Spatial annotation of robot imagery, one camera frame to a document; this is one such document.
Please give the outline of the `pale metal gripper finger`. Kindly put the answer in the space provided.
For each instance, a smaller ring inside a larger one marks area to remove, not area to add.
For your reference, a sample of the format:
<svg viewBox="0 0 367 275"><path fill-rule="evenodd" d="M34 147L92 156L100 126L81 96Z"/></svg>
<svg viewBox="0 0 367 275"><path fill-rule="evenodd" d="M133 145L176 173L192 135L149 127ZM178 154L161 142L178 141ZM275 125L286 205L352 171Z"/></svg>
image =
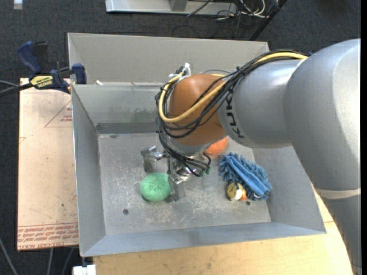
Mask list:
<svg viewBox="0 0 367 275"><path fill-rule="evenodd" d="M169 175L168 181L171 188L171 201L178 201L186 195L184 189L184 180L180 176Z"/></svg>
<svg viewBox="0 0 367 275"><path fill-rule="evenodd" d="M154 171L156 162L167 157L166 153L157 151L156 146L145 148L140 152L140 154L143 158L143 168L148 173L152 173Z"/></svg>

